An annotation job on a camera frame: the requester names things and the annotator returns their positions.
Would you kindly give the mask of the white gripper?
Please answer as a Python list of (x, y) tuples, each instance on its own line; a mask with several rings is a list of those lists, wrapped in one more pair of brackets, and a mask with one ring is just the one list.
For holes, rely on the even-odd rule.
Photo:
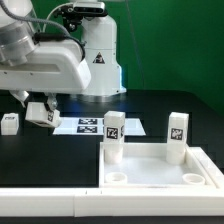
[(0, 65), (0, 90), (10, 90), (23, 107), (29, 97), (26, 91), (44, 92), (48, 93), (47, 105), (54, 111), (58, 105), (55, 93), (81, 93), (90, 81), (87, 62), (72, 40), (41, 42), (25, 64)]

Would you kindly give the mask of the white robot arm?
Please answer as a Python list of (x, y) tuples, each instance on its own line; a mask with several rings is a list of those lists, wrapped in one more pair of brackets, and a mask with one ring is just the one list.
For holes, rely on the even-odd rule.
[(36, 16), (31, 0), (0, 0), (0, 90), (24, 102), (31, 92), (108, 100), (126, 92), (116, 60), (117, 26), (99, 0), (69, 0)]

